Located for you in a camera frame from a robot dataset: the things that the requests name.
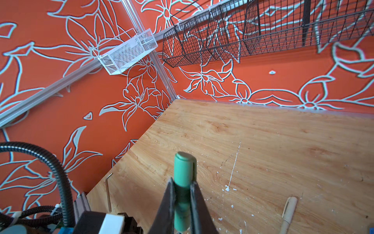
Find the clear plastic bin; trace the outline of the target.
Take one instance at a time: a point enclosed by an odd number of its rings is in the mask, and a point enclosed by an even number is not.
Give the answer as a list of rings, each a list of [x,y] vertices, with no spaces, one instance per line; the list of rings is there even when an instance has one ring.
[[[109,75],[122,74],[158,47],[150,29],[135,33],[133,37],[123,40],[122,37],[128,36],[130,31],[134,29],[131,28],[114,38],[105,39],[103,43],[92,49]]]

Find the green pen cap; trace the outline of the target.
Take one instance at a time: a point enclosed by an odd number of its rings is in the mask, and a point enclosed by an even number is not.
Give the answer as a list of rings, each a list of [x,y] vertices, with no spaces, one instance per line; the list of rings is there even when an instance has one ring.
[[[191,224],[191,184],[196,181],[197,160],[186,152],[174,157],[174,188],[176,192],[174,228],[185,232]]]

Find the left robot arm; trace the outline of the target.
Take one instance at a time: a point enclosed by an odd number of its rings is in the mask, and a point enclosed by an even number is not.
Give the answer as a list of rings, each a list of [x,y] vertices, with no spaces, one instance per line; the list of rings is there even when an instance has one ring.
[[[50,169],[48,176],[35,175],[44,179],[42,183],[36,186],[29,186],[29,192],[25,194],[25,201],[23,203],[23,211],[18,219],[7,215],[9,209],[5,212],[1,211],[1,228],[9,227],[12,223],[23,224],[29,227],[41,227],[52,223],[63,222],[64,228],[73,228],[76,224],[74,203],[71,192],[71,183],[64,170],[67,158],[72,152],[76,152],[75,147],[65,146],[63,153],[63,162],[58,158],[34,144],[25,142],[2,142],[1,152],[17,152],[30,155],[35,158],[35,161],[40,161],[47,165]],[[46,213],[53,209],[53,206],[41,206],[40,199],[47,194],[58,190],[60,195],[60,208],[57,209],[55,215],[49,217],[40,217],[37,219],[24,219],[24,217],[31,216],[37,213]]]

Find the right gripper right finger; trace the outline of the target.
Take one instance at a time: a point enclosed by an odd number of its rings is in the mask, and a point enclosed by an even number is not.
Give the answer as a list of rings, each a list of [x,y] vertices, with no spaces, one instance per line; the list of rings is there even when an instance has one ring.
[[[218,234],[200,187],[196,181],[190,185],[191,194],[191,233]]]

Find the metal allen key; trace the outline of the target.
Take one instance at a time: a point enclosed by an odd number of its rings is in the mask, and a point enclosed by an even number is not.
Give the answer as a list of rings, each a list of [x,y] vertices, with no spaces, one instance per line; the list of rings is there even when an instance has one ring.
[[[112,204],[111,204],[111,194],[110,194],[110,188],[109,188],[109,178],[113,175],[113,173],[110,173],[105,178],[105,187],[106,187],[106,195],[107,195],[107,205],[108,205],[108,212],[112,212]]]

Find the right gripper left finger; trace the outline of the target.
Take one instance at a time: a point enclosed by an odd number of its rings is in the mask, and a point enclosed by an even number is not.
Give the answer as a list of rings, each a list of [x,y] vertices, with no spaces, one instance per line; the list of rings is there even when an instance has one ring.
[[[173,178],[168,180],[164,196],[159,206],[149,234],[173,234],[176,192]]]

